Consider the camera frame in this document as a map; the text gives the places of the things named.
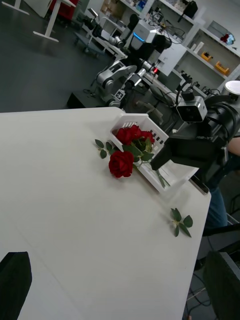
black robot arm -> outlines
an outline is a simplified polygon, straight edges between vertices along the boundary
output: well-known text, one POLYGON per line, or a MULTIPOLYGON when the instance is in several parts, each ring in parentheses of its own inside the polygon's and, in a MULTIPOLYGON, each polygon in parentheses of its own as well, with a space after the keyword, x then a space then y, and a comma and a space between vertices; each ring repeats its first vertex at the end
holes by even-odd
POLYGON ((197 177, 204 183, 221 169, 228 160, 227 146, 240 128, 240 115, 230 105, 220 103, 227 96, 206 100, 207 115, 203 122, 192 123, 167 139, 164 147, 151 162, 158 170, 169 160, 199 168, 197 177))
POLYGON ((104 41, 107 41, 110 43, 110 45, 115 46, 117 48, 123 48, 124 45, 126 44, 128 38, 132 35, 132 32, 136 25, 139 22, 139 18, 136 14, 132 14, 130 17, 130 22, 128 26, 125 28, 123 33, 120 36, 111 36, 110 33, 106 32, 100 24, 96 24, 93 31, 92 35, 96 38, 100 38, 104 41))

person's arm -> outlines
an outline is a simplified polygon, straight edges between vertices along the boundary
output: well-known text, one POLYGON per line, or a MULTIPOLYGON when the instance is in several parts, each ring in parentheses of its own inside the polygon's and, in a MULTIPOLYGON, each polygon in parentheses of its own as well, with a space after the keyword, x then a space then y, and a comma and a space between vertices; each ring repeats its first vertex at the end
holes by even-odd
POLYGON ((233 138, 228 144, 228 151, 240 157, 240 137, 233 138))

loose leaf sprig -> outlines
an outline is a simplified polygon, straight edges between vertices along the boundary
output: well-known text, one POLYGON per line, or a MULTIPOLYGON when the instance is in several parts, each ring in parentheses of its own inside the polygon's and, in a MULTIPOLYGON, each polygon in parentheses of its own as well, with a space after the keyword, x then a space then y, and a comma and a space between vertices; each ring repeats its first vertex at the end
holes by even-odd
POLYGON ((98 139, 95 139, 95 143, 96 143, 96 145, 98 146, 98 150, 100 151, 100 157, 101 157, 102 159, 106 158, 106 156, 107 156, 108 153, 109 153, 110 156, 111 156, 112 154, 114 154, 115 151, 118 150, 117 147, 114 147, 114 148, 113 148, 113 146, 111 145, 111 143, 108 142, 108 141, 106 142, 106 148, 105 148, 105 146, 104 146, 104 143, 103 143, 102 141, 98 140, 98 139))
POLYGON ((186 216, 186 218, 182 221, 182 216, 177 208, 171 209, 173 215, 173 223, 176 225, 175 229, 175 237, 179 235, 179 230, 181 229, 187 236, 192 237, 188 228, 193 226, 193 219, 190 215, 186 216))

orange box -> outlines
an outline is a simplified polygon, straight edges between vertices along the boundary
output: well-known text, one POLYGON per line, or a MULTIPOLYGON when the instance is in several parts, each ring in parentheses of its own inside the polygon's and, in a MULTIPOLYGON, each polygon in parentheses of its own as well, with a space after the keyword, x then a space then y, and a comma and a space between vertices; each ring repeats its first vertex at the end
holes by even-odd
POLYGON ((221 64, 220 61, 218 61, 215 66, 214 66, 219 72, 221 72, 221 74, 223 75, 228 75, 229 74, 229 68, 224 68, 221 64))
POLYGON ((206 53, 206 52, 203 52, 203 53, 201 54, 201 57, 208 62, 208 61, 211 60, 213 57, 212 57, 211 55, 210 55, 210 56, 205 56, 205 53, 206 53))

white plastic basket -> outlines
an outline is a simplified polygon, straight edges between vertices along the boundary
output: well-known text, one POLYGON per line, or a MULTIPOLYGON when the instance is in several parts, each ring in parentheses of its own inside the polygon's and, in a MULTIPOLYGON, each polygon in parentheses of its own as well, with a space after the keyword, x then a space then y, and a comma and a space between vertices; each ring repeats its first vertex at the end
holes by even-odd
MULTIPOLYGON (((150 118, 148 114, 124 113, 120 114, 110 131, 110 140, 123 151, 122 143, 116 138, 118 129, 130 128, 133 125, 139 126, 143 131, 151 131, 155 139, 153 153, 156 155, 164 146, 164 142, 168 139, 168 135, 161 130, 150 118)), ((161 185, 157 173, 151 169, 150 164, 142 164, 139 171, 149 180, 149 182, 161 193, 172 194, 186 181, 188 181, 196 172, 197 168, 176 164, 169 160, 159 169, 159 173, 170 184, 164 188, 161 185)))

